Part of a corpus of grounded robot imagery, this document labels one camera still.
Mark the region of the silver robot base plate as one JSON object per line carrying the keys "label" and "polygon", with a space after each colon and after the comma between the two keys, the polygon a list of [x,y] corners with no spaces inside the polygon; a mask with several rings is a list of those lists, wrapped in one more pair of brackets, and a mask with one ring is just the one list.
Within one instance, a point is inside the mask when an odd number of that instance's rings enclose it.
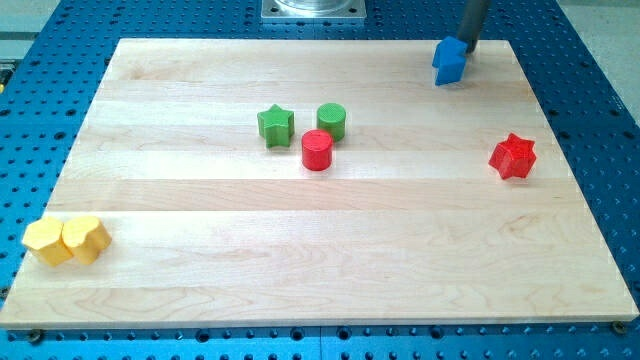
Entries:
{"label": "silver robot base plate", "polygon": [[272,22],[364,20],[365,0],[262,0],[261,18]]}

